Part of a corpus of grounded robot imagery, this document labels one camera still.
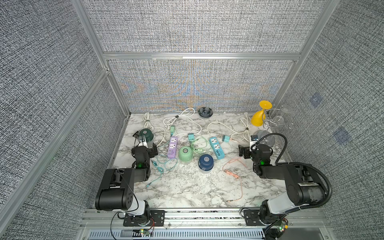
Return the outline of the teal usb wall adapter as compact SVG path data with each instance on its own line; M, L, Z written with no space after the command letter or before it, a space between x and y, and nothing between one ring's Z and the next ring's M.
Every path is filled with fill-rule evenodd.
M222 141L223 141L223 142L228 143L230 140L231 140L231 137L230 137L230 136L223 135L223 138L222 138Z

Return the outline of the navy blue meat grinder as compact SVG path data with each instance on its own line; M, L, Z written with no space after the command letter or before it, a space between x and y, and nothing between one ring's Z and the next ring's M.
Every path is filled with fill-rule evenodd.
M198 167L202 173L209 173L214 168L214 159L211 155L204 154L198 160Z

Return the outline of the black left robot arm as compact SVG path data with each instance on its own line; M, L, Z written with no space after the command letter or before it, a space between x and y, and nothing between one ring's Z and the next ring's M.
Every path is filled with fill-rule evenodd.
M122 210L130 219L146 224L151 219L150 206L135 195L134 184L149 180L150 160L158 155L158 150L155 144L150 148L139 145L132 153L135 158L132 168L105 170L95 207L100 211Z

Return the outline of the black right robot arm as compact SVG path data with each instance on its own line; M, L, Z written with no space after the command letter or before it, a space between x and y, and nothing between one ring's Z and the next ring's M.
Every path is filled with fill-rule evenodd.
M274 164L271 164L272 148L262 144L264 139L272 136L284 140ZM253 171L259 178L285 182L286 191L273 199L264 200L259 208L259 220L266 226L276 224L290 213L319 208L332 197L332 184L319 169L301 162L280 162L287 146L286 136L280 133L267 134L249 147L239 145L239 156L253 161Z

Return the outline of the dark green meat grinder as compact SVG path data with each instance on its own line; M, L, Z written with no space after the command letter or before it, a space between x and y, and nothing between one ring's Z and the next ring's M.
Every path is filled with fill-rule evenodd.
M136 133L134 133L133 137L138 139L139 135L144 135L147 139L147 142L152 142L154 139L153 132L148 128L137 131Z

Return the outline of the light green meat grinder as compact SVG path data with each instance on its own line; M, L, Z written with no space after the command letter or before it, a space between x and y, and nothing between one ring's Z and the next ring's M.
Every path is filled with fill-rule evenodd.
M179 160L181 164L188 165L192 162L194 153L191 147L182 147L179 150Z

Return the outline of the purple power strip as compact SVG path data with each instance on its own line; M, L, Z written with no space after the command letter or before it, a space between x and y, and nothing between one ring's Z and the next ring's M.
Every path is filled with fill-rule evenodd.
M169 148L167 152L168 159L174 159L177 154L178 137L172 136L169 141Z

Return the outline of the yellow plastic goblet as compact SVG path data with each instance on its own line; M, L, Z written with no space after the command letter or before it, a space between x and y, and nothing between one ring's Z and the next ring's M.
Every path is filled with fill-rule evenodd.
M263 122L266 118L265 111L270 110L273 107L272 103L266 100L260 101L259 105L261 110L256 112L251 118L251 124L255 127L260 127L263 125Z

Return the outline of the clear wine glass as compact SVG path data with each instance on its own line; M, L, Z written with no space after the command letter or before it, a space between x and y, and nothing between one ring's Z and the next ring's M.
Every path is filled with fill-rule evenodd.
M285 119L283 116L275 116L272 120L271 120L272 124L279 127L279 126L284 126L285 125Z

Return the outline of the teal power strip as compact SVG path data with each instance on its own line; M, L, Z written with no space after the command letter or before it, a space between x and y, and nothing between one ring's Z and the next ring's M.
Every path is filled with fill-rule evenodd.
M211 137L209 139L209 143L210 143L212 150L213 150L213 152L214 152L214 154L218 160L225 158L225 153L224 153L223 149L221 148L221 145L220 145L220 143L216 137Z

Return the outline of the teal usb adapter middle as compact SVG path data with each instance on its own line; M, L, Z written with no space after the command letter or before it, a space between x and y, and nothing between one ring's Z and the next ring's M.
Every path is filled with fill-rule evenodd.
M192 133L189 133L188 134L188 139L189 139L190 142L194 141L195 140L195 135L192 134Z

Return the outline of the black grinder blade lid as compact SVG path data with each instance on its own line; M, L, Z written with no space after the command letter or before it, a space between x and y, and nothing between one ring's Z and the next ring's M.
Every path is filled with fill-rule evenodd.
M213 110L209 107L199 108L198 114L203 119L209 119L213 115Z

